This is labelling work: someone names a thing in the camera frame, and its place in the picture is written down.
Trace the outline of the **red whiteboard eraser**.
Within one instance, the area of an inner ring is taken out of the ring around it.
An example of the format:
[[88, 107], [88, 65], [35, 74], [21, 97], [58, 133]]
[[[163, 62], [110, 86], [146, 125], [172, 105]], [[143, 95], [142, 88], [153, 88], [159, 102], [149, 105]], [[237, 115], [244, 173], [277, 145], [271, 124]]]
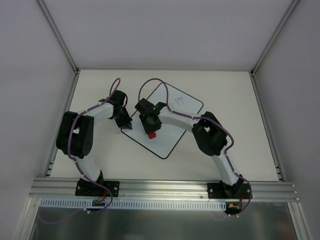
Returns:
[[157, 136], [155, 132], [149, 132], [147, 135], [149, 139], [154, 139]]

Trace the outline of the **white whiteboard black frame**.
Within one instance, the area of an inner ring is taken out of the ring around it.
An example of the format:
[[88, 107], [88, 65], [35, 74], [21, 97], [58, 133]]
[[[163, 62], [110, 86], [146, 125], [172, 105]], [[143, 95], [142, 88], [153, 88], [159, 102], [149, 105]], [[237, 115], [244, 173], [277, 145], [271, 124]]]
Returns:
[[[178, 112], [189, 115], [199, 114], [204, 106], [202, 101], [170, 84], [167, 85], [167, 88], [168, 103], [171, 109], [177, 109]], [[155, 138], [150, 139], [143, 128], [139, 115], [140, 113], [135, 111], [131, 116], [132, 129], [123, 129], [121, 132], [159, 158], [168, 158], [186, 131], [173, 125], [163, 124], [155, 132]]]

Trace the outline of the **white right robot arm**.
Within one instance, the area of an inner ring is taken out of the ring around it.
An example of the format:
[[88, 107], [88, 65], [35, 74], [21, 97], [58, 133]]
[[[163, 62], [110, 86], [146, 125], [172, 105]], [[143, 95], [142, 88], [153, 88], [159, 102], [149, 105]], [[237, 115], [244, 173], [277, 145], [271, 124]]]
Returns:
[[156, 137], [156, 131], [162, 125], [178, 127], [193, 134], [200, 151], [212, 157], [219, 170], [221, 181], [218, 189], [228, 198], [235, 198], [242, 191], [243, 177], [236, 172], [227, 151], [234, 145], [230, 133], [219, 123], [213, 113], [207, 111], [203, 115], [192, 115], [169, 109], [164, 102], [156, 105], [142, 98], [135, 109], [149, 139]]

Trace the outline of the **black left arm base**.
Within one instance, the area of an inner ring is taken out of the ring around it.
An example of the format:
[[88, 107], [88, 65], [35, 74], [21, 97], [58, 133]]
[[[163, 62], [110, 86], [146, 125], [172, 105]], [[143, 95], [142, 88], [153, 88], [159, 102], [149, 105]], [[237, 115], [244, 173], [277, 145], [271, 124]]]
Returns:
[[[120, 182], [115, 180], [104, 180], [102, 171], [99, 174], [99, 177], [96, 181], [99, 185], [107, 188], [113, 197], [118, 197], [120, 190]], [[106, 197], [110, 196], [110, 193], [107, 192], [104, 188], [97, 186], [96, 184], [83, 180], [80, 178], [77, 181], [75, 195], [80, 197], [102, 197], [105, 194]]]

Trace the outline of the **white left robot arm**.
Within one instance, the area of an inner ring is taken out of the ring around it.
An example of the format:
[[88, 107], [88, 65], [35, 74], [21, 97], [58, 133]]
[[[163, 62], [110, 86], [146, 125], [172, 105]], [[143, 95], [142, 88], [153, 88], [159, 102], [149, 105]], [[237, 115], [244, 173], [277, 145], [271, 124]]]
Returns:
[[94, 143], [95, 126], [114, 120], [120, 129], [132, 129], [132, 118], [126, 109], [127, 95], [115, 90], [107, 99], [83, 112], [66, 111], [56, 138], [56, 147], [67, 155], [81, 174], [80, 179], [88, 182], [86, 189], [94, 196], [104, 191], [102, 171], [97, 167], [91, 150]]

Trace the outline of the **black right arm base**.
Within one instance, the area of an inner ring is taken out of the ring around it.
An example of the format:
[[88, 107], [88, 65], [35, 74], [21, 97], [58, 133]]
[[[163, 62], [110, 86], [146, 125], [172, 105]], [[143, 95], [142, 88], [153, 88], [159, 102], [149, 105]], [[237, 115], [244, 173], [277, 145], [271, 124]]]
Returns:
[[238, 179], [233, 185], [228, 185], [222, 180], [206, 184], [209, 199], [245, 199], [251, 198], [251, 190], [248, 183]]

